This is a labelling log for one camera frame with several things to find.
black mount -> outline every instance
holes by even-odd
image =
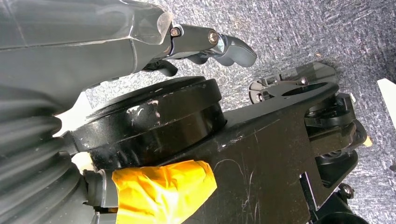
[[[338,205],[320,211],[366,139],[337,90],[283,83],[262,103],[222,113],[213,79],[176,78],[110,101],[71,136],[96,169],[208,162],[218,189],[185,223],[325,224],[339,219]]]

bolt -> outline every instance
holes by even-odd
[[[341,184],[339,184],[338,188],[339,188],[341,191],[343,191],[343,194],[345,195],[345,197],[346,197],[347,199],[353,199],[353,198],[354,198],[354,192],[355,192],[355,190],[354,190],[351,186],[349,186],[348,184],[346,184],[346,183],[341,183]]]
[[[219,42],[219,35],[214,30],[209,31],[208,38],[209,42],[213,45],[216,45]]]
[[[174,27],[174,28],[170,29],[170,35],[171,35],[172,37],[180,36],[181,33],[182,33],[182,32],[180,32],[180,29],[177,28],[177,27]]]
[[[300,78],[300,84],[301,85],[307,85],[308,84],[308,79],[306,77],[301,77]]]
[[[258,93],[258,94],[256,95],[256,100],[257,100],[257,101],[260,101],[260,102],[262,102],[262,101],[264,100],[264,98],[262,97],[262,94],[261,94],[261,93]]]

black circular joint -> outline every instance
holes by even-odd
[[[353,199],[354,198],[355,190],[351,186],[349,186],[348,184],[340,183],[338,188],[340,189],[339,193],[341,195],[345,196],[346,199]]]
[[[226,123],[214,79],[182,77],[118,98],[73,132],[97,169],[145,166],[197,143]]]

white object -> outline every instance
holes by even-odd
[[[353,93],[350,93],[349,95],[351,96],[352,103],[356,103],[356,98]]]
[[[94,170],[93,164],[92,164],[92,159],[88,152],[81,152],[81,153],[75,154],[71,158],[71,161],[77,166],[77,168],[81,174],[83,174],[83,171],[85,169],[86,170]]]
[[[390,118],[392,119],[393,126],[396,129],[396,84],[387,80],[386,78],[377,81],[385,105],[388,108]]]
[[[89,104],[85,92],[82,92],[78,97],[74,106],[56,117],[62,121],[62,129],[54,134],[54,137],[61,136],[66,131],[72,131],[82,126],[85,123],[85,118],[91,114],[92,107]]]

gray carpet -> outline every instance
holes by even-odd
[[[396,3],[392,0],[153,0],[176,23],[207,26],[246,41],[257,52],[251,68],[198,66],[174,61],[180,76],[215,78],[224,111],[248,105],[254,79],[317,61],[336,68],[341,91],[353,93],[355,110],[373,140],[345,180],[355,189],[350,206],[371,224],[396,223],[396,132],[376,81],[396,81]],[[138,73],[87,90],[92,106],[165,80]]]

